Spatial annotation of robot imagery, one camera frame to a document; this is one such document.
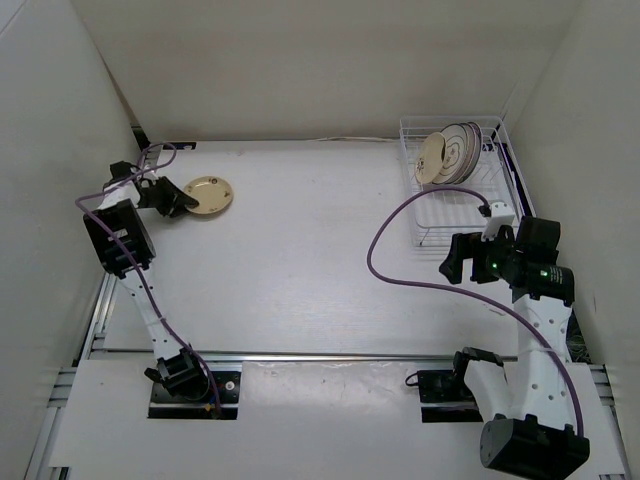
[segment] tan plate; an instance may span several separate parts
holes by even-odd
[[[219,177],[200,177],[191,180],[184,187],[184,193],[200,202],[196,208],[187,208],[191,213],[198,215],[221,212],[233,200],[231,185]]]
[[[420,147],[416,159],[416,180],[421,185],[431,183],[438,176],[444,161],[445,138],[440,132],[429,135]]]

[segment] white wall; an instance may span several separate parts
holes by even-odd
[[[21,479],[101,276],[73,200],[136,149],[67,0],[3,2],[0,29],[0,477]]]
[[[595,360],[607,365],[637,476],[639,46],[639,2],[584,2],[513,135],[537,213],[562,222],[577,316]]]
[[[579,0],[73,0],[156,140],[518,117]]]

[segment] white wire rack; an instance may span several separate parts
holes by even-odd
[[[416,158],[425,138],[452,123],[475,122],[482,131],[482,151],[474,172],[461,186],[484,195],[489,202],[502,200],[516,212],[514,227],[523,215],[515,182],[506,162],[507,150],[515,162],[506,129],[498,117],[403,117],[400,120],[400,139],[407,165],[409,195],[423,190],[415,176]],[[434,192],[416,200],[410,206],[415,221],[413,242],[426,253],[441,256],[449,251],[451,236],[484,228],[485,221],[478,211],[478,200],[461,192]]]

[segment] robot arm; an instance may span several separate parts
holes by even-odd
[[[569,363],[566,332],[574,280],[571,270],[555,264],[560,224],[525,217],[514,238],[510,207],[495,202],[481,213],[487,217],[485,230],[454,235],[440,272],[460,283],[463,260],[471,258],[472,281],[507,281],[514,310]],[[557,365],[520,324],[518,349],[510,378],[494,353],[465,348],[454,359],[454,377],[469,388],[485,422],[482,464],[530,479],[566,478],[589,458],[589,440],[574,434],[571,398]]]
[[[126,162],[111,165],[113,179],[105,188],[129,178],[135,173],[135,168]],[[166,177],[156,178],[148,173],[143,178],[124,183],[106,195],[102,204],[92,212],[115,232],[131,252],[143,271],[149,288],[154,292],[156,304],[160,303],[160,296],[151,265],[155,249],[136,209],[155,208],[163,216],[177,217],[186,213],[187,207],[196,206],[197,200],[183,193]],[[140,277],[111,236],[87,215],[84,216],[84,223],[103,268],[120,279],[147,327],[157,367],[147,369],[145,375],[161,384],[171,395],[201,399],[207,394],[209,384],[198,360],[162,324],[150,298],[145,294]]]

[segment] white table surface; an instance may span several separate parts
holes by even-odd
[[[482,467],[481,423],[421,423],[412,364],[244,363],[236,421],[147,419],[152,364],[80,363],[51,466],[71,480],[513,478]],[[569,371],[591,442],[570,479],[624,473],[589,368]]]
[[[475,346],[516,355],[509,317],[454,294],[388,285],[367,270],[371,239],[407,195],[401,158],[399,144],[361,142],[204,142],[181,151],[163,174],[180,187],[222,177],[234,199],[211,219],[143,212],[157,252],[155,291],[171,324],[204,351],[449,356]],[[408,212],[397,217],[374,264],[397,278],[446,282],[442,256],[412,245],[409,222]],[[463,286],[511,300],[504,282]],[[122,292],[105,348],[150,349]]]

